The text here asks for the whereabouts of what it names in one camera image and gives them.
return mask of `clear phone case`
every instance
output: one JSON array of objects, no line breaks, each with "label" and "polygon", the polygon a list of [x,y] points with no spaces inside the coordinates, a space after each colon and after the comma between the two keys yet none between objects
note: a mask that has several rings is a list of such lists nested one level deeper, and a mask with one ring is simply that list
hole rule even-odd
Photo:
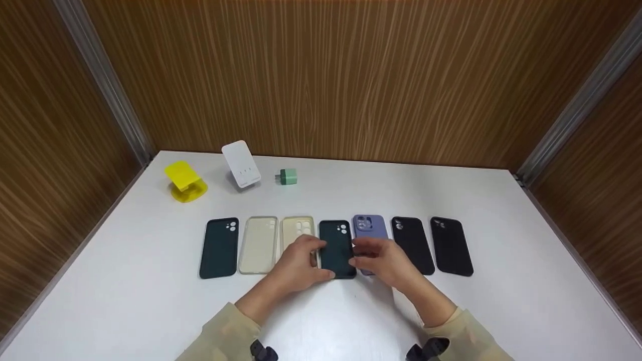
[{"label": "clear phone case", "polygon": [[274,267],[279,220],[274,216],[255,216],[245,222],[243,248],[239,261],[242,274],[266,274]]},{"label": "clear phone case", "polygon": [[[281,253],[279,253],[279,257],[283,254],[283,251],[302,234],[317,236],[315,232],[315,221],[312,217],[292,216],[283,218],[281,221]],[[317,261],[317,267],[319,267],[320,260],[318,252],[314,252],[314,258]]]}]

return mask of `metal frame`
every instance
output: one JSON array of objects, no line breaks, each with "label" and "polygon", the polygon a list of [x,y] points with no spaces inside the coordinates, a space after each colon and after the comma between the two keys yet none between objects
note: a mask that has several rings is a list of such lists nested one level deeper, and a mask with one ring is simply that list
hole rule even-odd
[{"label": "metal frame", "polygon": [[114,119],[127,138],[136,159],[141,166],[149,164],[153,156],[153,148],[116,76],[82,0],[52,1],[58,8],[78,51],[85,59],[89,71],[105,97]]},{"label": "metal frame", "polygon": [[517,175],[530,187],[642,50],[642,8],[559,115]]}]

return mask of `wooden wall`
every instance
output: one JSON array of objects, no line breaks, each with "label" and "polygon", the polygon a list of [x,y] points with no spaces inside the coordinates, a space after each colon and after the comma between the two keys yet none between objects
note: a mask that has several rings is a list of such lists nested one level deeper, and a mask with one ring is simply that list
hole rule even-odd
[{"label": "wooden wall", "polygon": [[642,333],[642,57],[532,191]]},{"label": "wooden wall", "polygon": [[85,0],[156,149],[516,171],[640,0]]},{"label": "wooden wall", "polygon": [[48,0],[0,3],[0,339],[139,165]]}]

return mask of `person's left hand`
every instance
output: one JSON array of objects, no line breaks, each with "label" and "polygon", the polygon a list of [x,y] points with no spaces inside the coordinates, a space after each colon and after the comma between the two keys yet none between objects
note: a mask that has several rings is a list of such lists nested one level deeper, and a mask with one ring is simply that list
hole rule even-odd
[{"label": "person's left hand", "polygon": [[325,241],[317,237],[307,234],[299,236],[285,249],[266,279],[269,279],[282,293],[289,294],[334,278],[334,272],[331,270],[313,267],[311,252],[323,247],[325,247]]}]

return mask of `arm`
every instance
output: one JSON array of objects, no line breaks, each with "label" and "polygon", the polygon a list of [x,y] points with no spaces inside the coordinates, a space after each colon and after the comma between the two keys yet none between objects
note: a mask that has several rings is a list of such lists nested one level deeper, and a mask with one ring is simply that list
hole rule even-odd
[{"label": "arm", "polygon": [[440,360],[512,360],[468,311],[458,308],[415,268],[394,241],[362,237],[352,242],[354,253],[364,256],[349,263],[375,273],[403,293],[417,309],[430,337],[450,340]]},{"label": "arm", "polygon": [[177,361],[251,361],[250,345],[261,326],[287,295],[334,278],[330,270],[312,266],[310,252],[325,241],[301,236],[288,246],[274,268],[241,297],[228,303],[207,324]]}]

